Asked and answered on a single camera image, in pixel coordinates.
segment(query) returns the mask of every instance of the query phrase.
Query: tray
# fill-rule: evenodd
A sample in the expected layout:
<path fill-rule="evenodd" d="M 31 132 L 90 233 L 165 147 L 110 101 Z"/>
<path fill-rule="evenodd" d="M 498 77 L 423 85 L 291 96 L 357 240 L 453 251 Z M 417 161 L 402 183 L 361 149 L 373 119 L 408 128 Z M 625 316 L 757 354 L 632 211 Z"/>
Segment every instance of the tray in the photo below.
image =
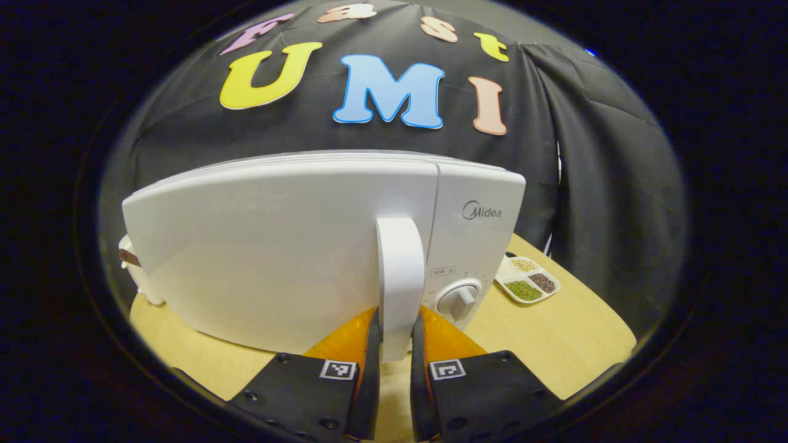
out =
<path fill-rule="evenodd" d="M 526 260 L 528 262 L 533 263 L 536 266 L 536 269 L 528 271 L 528 272 L 522 272 L 519 268 L 517 268 L 514 265 L 514 263 L 512 263 L 512 260 Z M 545 291 L 543 291 L 541 288 L 539 288 L 539 286 L 537 286 L 536 283 L 534 283 L 529 278 L 530 276 L 532 276 L 534 274 L 543 274 L 543 275 L 545 275 L 550 281 L 553 282 L 553 284 L 556 286 L 556 288 L 553 289 L 552 292 L 545 292 Z M 539 266 L 539 263 L 534 262 L 533 260 L 531 260 L 531 259 L 529 259 L 527 257 L 507 257 L 507 258 L 505 258 L 503 260 L 503 262 L 500 264 L 500 267 L 498 269 L 498 273 L 496 274 L 495 280 L 498 282 L 498 284 L 503 289 L 503 291 L 505 293 L 507 293 L 512 300 L 514 300 L 516 303 L 520 303 L 520 304 L 532 304 L 532 303 L 540 302 L 540 301 L 552 296 L 553 294 L 555 294 L 556 292 L 558 292 L 561 289 L 561 283 L 558 281 L 557 278 L 553 277 L 552 274 L 550 274 L 545 268 Z M 525 283 L 528 284 L 528 286 L 530 286 L 531 288 L 534 288 L 537 291 L 539 291 L 542 296 L 540 298 L 536 299 L 536 300 L 522 300 L 522 299 L 518 298 L 514 293 L 512 293 L 512 291 L 509 290 L 509 288 L 506 287 L 507 283 L 511 283 L 513 281 L 524 281 Z"/>

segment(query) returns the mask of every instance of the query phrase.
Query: midea logo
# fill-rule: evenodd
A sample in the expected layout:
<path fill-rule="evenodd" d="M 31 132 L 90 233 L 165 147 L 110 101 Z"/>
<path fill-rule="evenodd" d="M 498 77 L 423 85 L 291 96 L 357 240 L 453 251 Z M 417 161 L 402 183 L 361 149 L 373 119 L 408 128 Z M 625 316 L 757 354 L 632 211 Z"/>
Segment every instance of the midea logo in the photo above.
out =
<path fill-rule="evenodd" d="M 465 203 L 463 207 L 463 218 L 473 220 L 476 217 L 500 217 L 500 210 L 491 207 L 482 207 L 476 200 Z"/>

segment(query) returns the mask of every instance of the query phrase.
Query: yellow letter u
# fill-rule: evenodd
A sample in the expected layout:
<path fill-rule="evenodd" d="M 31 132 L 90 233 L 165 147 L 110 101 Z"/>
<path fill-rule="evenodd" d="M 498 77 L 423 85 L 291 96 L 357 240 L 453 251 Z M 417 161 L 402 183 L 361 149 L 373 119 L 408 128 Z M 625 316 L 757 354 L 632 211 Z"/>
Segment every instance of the yellow letter u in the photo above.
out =
<path fill-rule="evenodd" d="M 272 84 L 262 87 L 252 87 L 251 78 L 260 62 L 271 55 L 271 51 L 255 52 L 235 60 L 230 64 L 230 74 L 227 75 L 225 85 L 221 87 L 219 102 L 225 108 L 242 110 L 267 105 L 281 99 L 296 89 L 307 68 L 310 54 L 322 46 L 323 43 L 310 42 L 284 48 L 282 53 L 287 54 L 288 57 L 284 61 L 279 78 Z"/>

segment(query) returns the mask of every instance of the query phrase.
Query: white microwave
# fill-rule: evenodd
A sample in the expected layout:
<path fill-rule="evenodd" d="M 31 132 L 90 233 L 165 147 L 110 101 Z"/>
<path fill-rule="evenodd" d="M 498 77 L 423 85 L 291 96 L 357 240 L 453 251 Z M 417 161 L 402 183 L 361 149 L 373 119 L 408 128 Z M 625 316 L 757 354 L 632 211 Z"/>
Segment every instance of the white microwave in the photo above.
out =
<path fill-rule="evenodd" d="M 401 359 L 419 304 L 460 329 L 473 318 L 525 185 L 495 166 L 404 151 L 246 158 L 134 192 L 120 247 L 139 261 L 125 266 L 149 301 L 203 333 L 304 353 L 380 306 L 384 360 Z"/>

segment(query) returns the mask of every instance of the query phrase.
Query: blue letter m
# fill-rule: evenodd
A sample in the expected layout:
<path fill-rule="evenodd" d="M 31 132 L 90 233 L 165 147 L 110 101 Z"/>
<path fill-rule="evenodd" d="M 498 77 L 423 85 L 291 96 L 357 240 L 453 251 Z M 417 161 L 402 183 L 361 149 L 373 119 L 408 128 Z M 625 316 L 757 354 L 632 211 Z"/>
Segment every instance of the blue letter m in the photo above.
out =
<path fill-rule="evenodd" d="M 394 80 L 379 57 L 373 55 L 346 55 L 342 63 L 348 69 L 348 87 L 341 108 L 334 111 L 334 120 L 340 123 L 367 123 L 372 111 L 366 108 L 366 93 L 372 95 L 377 111 L 384 121 L 394 119 L 396 112 L 410 97 L 402 121 L 408 126 L 438 129 L 443 120 L 438 115 L 438 82 L 443 70 L 432 65 L 416 63 Z"/>

